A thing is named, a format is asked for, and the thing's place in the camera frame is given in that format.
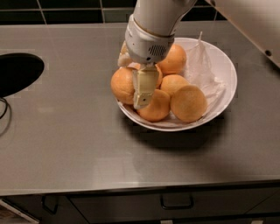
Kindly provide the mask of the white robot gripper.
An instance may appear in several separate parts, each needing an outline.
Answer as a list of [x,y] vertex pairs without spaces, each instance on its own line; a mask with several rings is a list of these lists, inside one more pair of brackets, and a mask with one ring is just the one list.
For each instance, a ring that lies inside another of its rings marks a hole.
[[158,83],[159,72],[154,64],[166,58],[174,42],[174,36],[160,37],[141,28],[134,16],[129,17],[117,65],[127,67],[133,61],[140,68],[133,73],[133,107],[142,109],[148,106]]

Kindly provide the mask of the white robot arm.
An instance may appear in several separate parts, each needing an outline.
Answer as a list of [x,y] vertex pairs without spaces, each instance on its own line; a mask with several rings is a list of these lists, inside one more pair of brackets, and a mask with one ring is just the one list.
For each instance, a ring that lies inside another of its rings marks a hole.
[[[280,0],[205,0],[280,67]],[[120,67],[141,65],[134,75],[134,108],[146,107],[156,89],[155,65],[166,58],[182,17],[197,0],[137,0],[129,17]]]

